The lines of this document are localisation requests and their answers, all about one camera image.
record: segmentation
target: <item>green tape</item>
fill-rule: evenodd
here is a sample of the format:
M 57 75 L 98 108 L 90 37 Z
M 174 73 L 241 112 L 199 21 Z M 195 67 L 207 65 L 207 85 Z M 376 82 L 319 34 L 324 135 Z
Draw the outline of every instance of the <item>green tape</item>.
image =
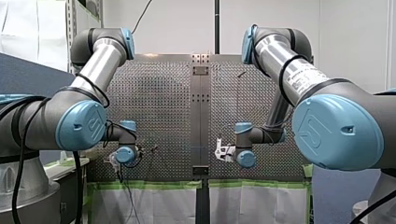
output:
M 126 189 L 125 185 L 131 189 L 200 189 L 201 184 L 201 181 L 150 182 L 143 180 L 131 180 L 122 184 L 120 182 L 89 183 L 93 190 Z
M 307 189 L 310 182 L 279 182 L 267 180 L 209 180 L 210 188 L 240 188 L 242 186 L 277 188 L 277 189 Z
M 50 167 L 50 166 L 53 166 L 55 164 L 58 164 L 58 162 L 57 161 L 53 161 L 53 162 L 47 163 L 47 164 L 44 165 L 44 167 Z
M 313 171 L 314 171 L 314 165 L 313 164 L 305 164 L 303 165 L 303 169 L 304 169 L 304 175 L 307 178 L 311 178 Z

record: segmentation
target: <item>pegboard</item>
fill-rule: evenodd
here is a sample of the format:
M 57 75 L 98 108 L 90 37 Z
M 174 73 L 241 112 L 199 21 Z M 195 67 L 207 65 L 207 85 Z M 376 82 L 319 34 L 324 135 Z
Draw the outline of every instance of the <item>pegboard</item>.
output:
M 211 112 L 209 132 L 209 178 L 259 178 L 287 181 L 304 179 L 304 156 L 294 143 L 290 121 L 287 138 L 276 145 L 254 145 L 257 166 L 241 169 L 236 163 L 216 159 L 213 151 L 222 133 L 223 145 L 234 144 L 233 126 L 238 121 L 250 121 L 262 126 L 271 107 L 276 84 L 253 65 L 240 63 L 240 56 L 212 57 Z
M 116 122 L 135 120 L 137 144 L 146 151 L 158 146 L 134 169 L 123 169 L 124 177 L 193 179 L 192 166 L 200 162 L 209 166 L 209 178 L 302 181 L 306 160 L 294 144 L 290 123 L 284 143 L 254 146 L 258 159 L 255 168 L 241 169 L 236 163 L 216 160 L 219 133 L 223 144 L 234 144 L 236 122 L 264 124 L 276 84 L 254 66 L 241 64 L 240 56 L 211 55 L 210 63 L 205 61 L 210 72 L 200 77 L 193 74 L 193 59 L 192 55 L 137 55 L 136 60 L 118 69 L 107 90 L 111 101 L 108 117 Z M 205 99 L 199 104 L 198 92 Z M 96 147 L 98 158 L 89 165 L 90 181 L 117 178 L 111 165 L 104 163 L 117 147 L 117 143 Z
M 119 68 L 107 89 L 108 118 L 136 122 L 137 141 L 147 153 L 134 169 L 123 168 L 124 178 L 148 180 L 192 179 L 190 125 L 190 55 L 141 57 Z M 154 152 L 151 148 L 158 146 Z M 96 147 L 98 158 L 89 166 L 90 181 L 116 179 L 108 155 L 117 143 Z

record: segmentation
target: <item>metal frame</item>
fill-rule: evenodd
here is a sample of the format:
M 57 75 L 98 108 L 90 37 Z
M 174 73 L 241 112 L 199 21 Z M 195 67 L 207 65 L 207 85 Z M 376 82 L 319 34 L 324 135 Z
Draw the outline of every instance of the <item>metal frame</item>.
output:
M 77 34 L 77 18 L 75 0 L 66 1 L 66 33 L 67 33 L 67 53 L 68 53 L 68 69 L 69 73 L 74 73 L 74 67 L 70 60 L 70 50 L 72 48 L 73 39 Z

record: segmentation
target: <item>vertical metal rail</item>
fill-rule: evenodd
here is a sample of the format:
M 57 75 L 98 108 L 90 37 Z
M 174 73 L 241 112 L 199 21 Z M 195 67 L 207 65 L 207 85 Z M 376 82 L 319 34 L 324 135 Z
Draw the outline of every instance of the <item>vertical metal rail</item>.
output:
M 210 122 L 210 55 L 192 55 L 191 69 L 191 143 L 192 173 L 202 181 L 196 194 L 196 224 L 210 223 L 209 201 L 209 122 Z
M 215 54 L 220 54 L 220 0 L 215 0 Z

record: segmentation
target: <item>white wall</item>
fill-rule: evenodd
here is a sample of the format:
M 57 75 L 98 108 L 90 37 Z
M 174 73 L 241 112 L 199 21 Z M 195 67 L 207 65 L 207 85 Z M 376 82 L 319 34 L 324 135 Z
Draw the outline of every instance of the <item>white wall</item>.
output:
M 252 24 L 301 30 L 308 36 L 318 62 L 318 0 L 220 1 L 220 52 L 240 54 L 244 33 Z
M 370 92 L 387 88 L 389 1 L 321 0 L 319 68 Z
M 133 30 L 147 1 L 103 0 L 104 26 Z M 214 48 L 211 8 L 213 0 L 152 1 L 134 34 L 136 53 L 207 53 Z
M 147 0 L 104 0 L 104 26 L 133 30 Z M 301 29 L 318 57 L 318 0 L 220 1 L 220 52 L 240 54 L 246 29 Z M 214 0 L 153 1 L 134 34 L 137 53 L 214 52 Z

